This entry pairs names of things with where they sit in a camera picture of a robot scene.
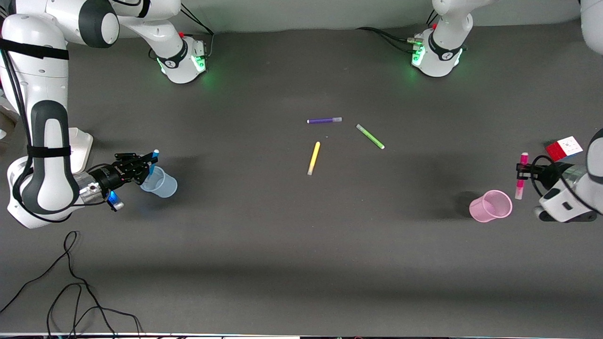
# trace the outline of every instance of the pink cup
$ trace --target pink cup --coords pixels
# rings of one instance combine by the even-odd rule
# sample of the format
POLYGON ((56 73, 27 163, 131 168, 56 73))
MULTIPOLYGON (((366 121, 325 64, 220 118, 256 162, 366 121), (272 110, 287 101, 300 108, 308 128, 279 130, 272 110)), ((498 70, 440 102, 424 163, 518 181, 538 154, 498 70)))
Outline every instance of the pink cup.
POLYGON ((469 213, 480 223, 505 218, 511 214, 513 203, 508 195, 500 191, 488 191, 473 200, 469 205, 469 213))

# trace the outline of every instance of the purple marker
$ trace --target purple marker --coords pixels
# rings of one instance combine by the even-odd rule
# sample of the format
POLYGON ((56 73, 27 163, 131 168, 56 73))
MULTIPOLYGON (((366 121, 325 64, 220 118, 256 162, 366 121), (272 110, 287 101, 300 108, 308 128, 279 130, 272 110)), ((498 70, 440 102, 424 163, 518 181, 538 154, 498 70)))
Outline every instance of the purple marker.
POLYGON ((324 124, 325 122, 341 122, 342 118, 310 119, 308 124, 324 124))

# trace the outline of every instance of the white wall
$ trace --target white wall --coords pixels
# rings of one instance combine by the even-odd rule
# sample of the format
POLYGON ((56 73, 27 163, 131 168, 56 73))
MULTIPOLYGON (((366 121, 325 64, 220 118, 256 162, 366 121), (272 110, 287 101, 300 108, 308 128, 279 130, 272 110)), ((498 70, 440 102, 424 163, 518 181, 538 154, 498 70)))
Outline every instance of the white wall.
MULTIPOLYGON (((282 31, 360 26, 403 27, 424 23, 431 0, 182 0, 216 32, 282 31)), ((577 0, 500 0, 473 13, 476 25, 553 24, 579 17, 577 0)), ((182 31, 201 30, 180 14, 182 31)))

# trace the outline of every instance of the pink marker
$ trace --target pink marker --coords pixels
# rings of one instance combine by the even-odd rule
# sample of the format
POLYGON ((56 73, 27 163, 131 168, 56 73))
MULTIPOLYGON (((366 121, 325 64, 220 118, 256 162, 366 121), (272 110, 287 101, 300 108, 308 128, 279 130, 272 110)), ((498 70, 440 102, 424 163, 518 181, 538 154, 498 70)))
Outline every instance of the pink marker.
MULTIPOLYGON (((522 153, 522 157, 519 160, 519 163, 521 163, 522 165, 528 164, 528 154, 526 152, 522 153)), ((517 199, 517 200, 521 200, 523 198, 523 182, 524 181, 525 180, 518 180, 517 186, 515 186, 515 199, 517 199)))

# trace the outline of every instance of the cable connector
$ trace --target cable connector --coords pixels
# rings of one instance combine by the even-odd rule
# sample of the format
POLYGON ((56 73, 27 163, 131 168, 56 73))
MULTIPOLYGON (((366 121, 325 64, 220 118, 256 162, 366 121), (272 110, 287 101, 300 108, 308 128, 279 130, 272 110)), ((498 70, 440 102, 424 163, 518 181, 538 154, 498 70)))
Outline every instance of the cable connector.
POLYGON ((406 38, 406 43, 410 43, 411 45, 423 45, 423 39, 419 39, 418 37, 408 37, 406 38))

